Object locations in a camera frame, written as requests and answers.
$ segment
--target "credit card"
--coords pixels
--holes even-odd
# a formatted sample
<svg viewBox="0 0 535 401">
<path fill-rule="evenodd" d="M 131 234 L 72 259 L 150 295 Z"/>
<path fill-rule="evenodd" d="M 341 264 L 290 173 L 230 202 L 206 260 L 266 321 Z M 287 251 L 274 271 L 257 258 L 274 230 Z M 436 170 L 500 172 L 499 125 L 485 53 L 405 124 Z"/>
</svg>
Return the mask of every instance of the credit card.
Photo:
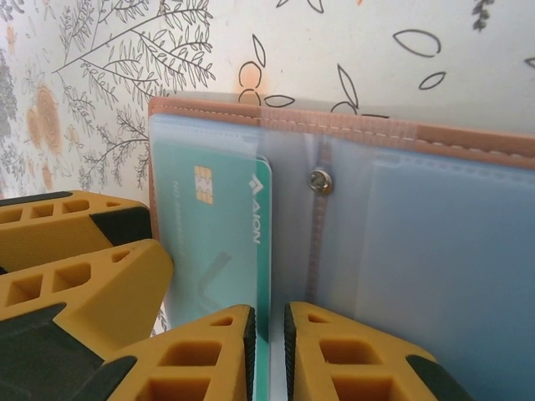
<svg viewBox="0 0 535 401">
<path fill-rule="evenodd" d="M 168 140 L 151 145 L 160 241 L 175 273 L 166 311 L 176 327 L 246 303 L 257 312 L 255 394 L 268 400 L 272 171 L 263 158 Z"/>
</svg>

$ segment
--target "orange flower pattern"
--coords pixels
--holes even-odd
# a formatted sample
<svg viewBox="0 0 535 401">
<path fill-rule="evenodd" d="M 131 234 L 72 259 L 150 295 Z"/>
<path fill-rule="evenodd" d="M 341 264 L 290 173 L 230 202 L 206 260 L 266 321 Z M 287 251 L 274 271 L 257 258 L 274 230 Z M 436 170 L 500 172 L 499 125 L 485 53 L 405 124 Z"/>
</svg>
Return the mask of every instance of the orange flower pattern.
<svg viewBox="0 0 535 401">
<path fill-rule="evenodd" d="M 50 89 L 44 85 L 38 89 L 37 110 L 43 127 L 44 142 L 57 155 L 61 153 L 58 102 Z"/>
<path fill-rule="evenodd" d="M 8 39 L 9 54 L 11 54 L 13 56 L 15 54 L 15 40 L 16 40 L 16 38 L 15 38 L 15 30 L 13 29 L 12 25 L 8 25 L 7 39 Z"/>
<path fill-rule="evenodd" d="M 43 139 L 43 126 L 39 119 L 37 107 L 33 106 L 26 113 L 26 125 L 28 126 L 28 133 L 30 140 L 37 149 L 41 149 L 41 142 Z"/>
<path fill-rule="evenodd" d="M 33 166 L 33 160 L 28 161 L 28 171 L 30 172 L 30 175 L 35 178 L 35 168 Z"/>
<path fill-rule="evenodd" d="M 266 68 L 266 50 L 254 34 L 252 36 L 252 44 L 254 46 L 257 60 L 247 61 L 238 71 L 238 92 L 241 92 L 237 98 L 238 103 L 260 106 L 263 102 L 269 107 L 289 106 L 295 102 L 294 98 L 284 94 L 272 94 L 270 96 L 262 95 L 267 92 L 265 90 L 267 86 L 266 78 L 262 75 L 262 71 Z"/>
<path fill-rule="evenodd" d="M 67 138 L 72 140 L 77 145 L 80 143 L 78 131 L 75 129 L 75 127 L 73 127 L 72 124 L 67 128 Z"/>
<path fill-rule="evenodd" d="M 46 187 L 47 190 L 52 190 L 53 189 L 52 173 L 50 172 L 50 169 L 48 168 L 48 164 L 47 163 L 44 164 L 42 170 L 43 170 L 44 186 Z"/>
</svg>

